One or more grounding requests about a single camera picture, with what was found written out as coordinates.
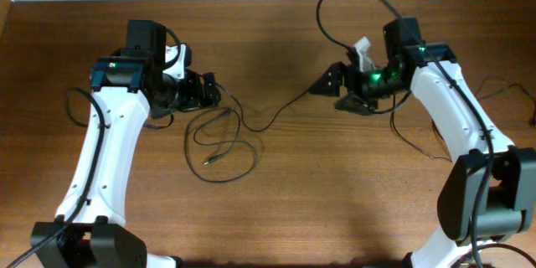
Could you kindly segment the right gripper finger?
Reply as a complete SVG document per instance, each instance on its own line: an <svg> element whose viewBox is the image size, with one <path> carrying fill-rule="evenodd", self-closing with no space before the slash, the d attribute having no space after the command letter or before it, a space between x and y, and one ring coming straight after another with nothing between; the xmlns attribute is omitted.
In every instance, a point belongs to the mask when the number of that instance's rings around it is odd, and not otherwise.
<svg viewBox="0 0 536 268"><path fill-rule="evenodd" d="M346 65L343 62L331 64L330 67L308 89L312 95L340 96L343 74Z"/></svg>
<svg viewBox="0 0 536 268"><path fill-rule="evenodd" d="M377 101L365 101L358 95L348 94L337 100L334 108L340 111L347 111L361 116L371 116L377 110Z"/></svg>

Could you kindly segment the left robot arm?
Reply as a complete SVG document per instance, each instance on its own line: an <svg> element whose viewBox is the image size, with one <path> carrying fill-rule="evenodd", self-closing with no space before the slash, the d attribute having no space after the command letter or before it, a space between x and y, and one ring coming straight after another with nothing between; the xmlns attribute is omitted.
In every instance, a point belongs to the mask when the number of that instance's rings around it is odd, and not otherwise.
<svg viewBox="0 0 536 268"><path fill-rule="evenodd" d="M54 220L38 222L32 253L44 267L180 267L172 255L148 252L126 225L126 188L147 118L216 107L221 94L211 73L188 69L191 50L166 43L172 30L131 20L126 46L90 70L90 119L70 188Z"/></svg>

